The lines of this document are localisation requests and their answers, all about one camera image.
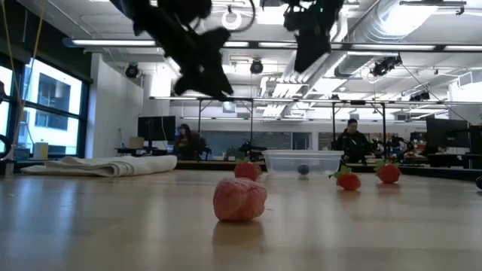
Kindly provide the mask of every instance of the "white towel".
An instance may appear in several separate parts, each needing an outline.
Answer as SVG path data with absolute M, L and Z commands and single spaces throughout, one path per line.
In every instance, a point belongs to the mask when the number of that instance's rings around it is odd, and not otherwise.
M 80 159 L 64 157 L 61 161 L 45 162 L 44 166 L 30 166 L 22 172 L 40 175 L 94 175 L 121 177 L 168 172 L 175 168 L 177 157 L 114 157 Z

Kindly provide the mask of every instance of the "plastic bin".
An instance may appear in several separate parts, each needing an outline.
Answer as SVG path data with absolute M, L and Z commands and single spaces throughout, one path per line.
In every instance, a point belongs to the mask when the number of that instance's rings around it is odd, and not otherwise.
M 336 172 L 342 151 L 263 151 L 266 168 L 274 175 L 299 175 L 298 167 L 307 165 L 309 175 L 328 175 Z

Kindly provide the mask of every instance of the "yellow rope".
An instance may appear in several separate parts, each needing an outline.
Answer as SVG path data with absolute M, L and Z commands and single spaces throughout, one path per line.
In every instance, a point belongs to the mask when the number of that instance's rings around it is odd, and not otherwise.
M 35 61 L 35 58 L 37 57 L 38 44 L 40 43 L 40 33 L 41 33 L 41 30 L 42 30 L 42 24 L 44 22 L 44 12 L 45 12 L 45 4 L 46 3 L 47 3 L 47 0 L 44 0 L 42 2 L 40 22 L 38 23 L 38 30 L 37 30 L 37 38 L 35 39 L 35 46 L 34 46 L 33 55 L 32 55 L 32 69 L 33 69 L 33 63 Z M 10 54 L 10 65 L 11 65 L 12 71 L 15 72 L 14 55 L 12 54 L 10 34 L 9 34 L 9 31 L 8 31 L 7 11 L 5 9 L 5 1 L 2 1 L 2 11 L 3 11 L 3 23 L 5 24 L 5 34 L 7 35 L 8 53 Z M 26 94 L 28 93 L 29 88 L 30 88 L 31 77 L 32 77 L 32 73 L 30 72 L 29 81 L 27 82 Z M 15 146 L 17 146 L 18 134 L 19 134 L 19 131 L 20 131 L 20 120 L 23 119 L 23 109 L 25 108 L 25 103 L 26 103 L 26 100 L 22 100 L 22 97 L 20 96 L 21 91 L 20 91 L 19 84 L 17 82 L 17 77 L 14 77 L 14 85 L 15 85 L 15 89 L 17 91 L 17 101 L 20 104 L 19 111 L 17 112 L 17 116 L 20 116 L 20 117 L 17 118 L 17 122 L 16 122 L 16 126 L 15 126 L 14 141 L 12 143 L 12 149 L 11 149 L 10 153 L 7 155 L 7 158 L 10 158 L 10 159 L 12 159 L 14 157 Z

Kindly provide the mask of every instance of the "table surface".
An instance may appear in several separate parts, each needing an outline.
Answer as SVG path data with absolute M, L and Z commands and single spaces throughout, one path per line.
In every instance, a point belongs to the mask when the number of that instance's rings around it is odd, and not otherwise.
M 470 182 L 264 176 L 265 213 L 212 210 L 231 172 L 0 181 L 0 266 L 10 270 L 479 270 L 482 194 Z

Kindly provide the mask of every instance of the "pink yarn ball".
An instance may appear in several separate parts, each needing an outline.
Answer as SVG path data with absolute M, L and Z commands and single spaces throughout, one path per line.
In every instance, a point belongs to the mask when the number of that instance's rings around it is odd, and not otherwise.
M 244 178 L 224 178 L 214 192 L 214 213 L 220 221 L 249 221 L 264 212 L 267 192 Z

